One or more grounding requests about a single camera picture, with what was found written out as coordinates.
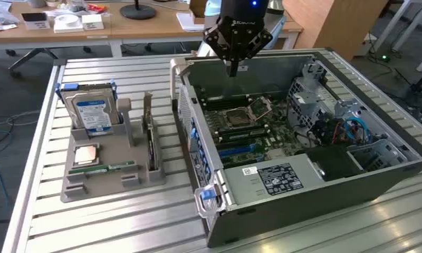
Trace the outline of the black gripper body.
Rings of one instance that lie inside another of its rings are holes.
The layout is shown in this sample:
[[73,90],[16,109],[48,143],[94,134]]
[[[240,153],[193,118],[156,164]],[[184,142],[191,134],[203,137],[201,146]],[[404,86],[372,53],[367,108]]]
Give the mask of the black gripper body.
[[259,33],[264,28],[264,15],[267,11],[267,1],[231,1],[220,3],[219,29],[225,37],[231,50],[232,61],[232,35],[235,30],[251,30]]

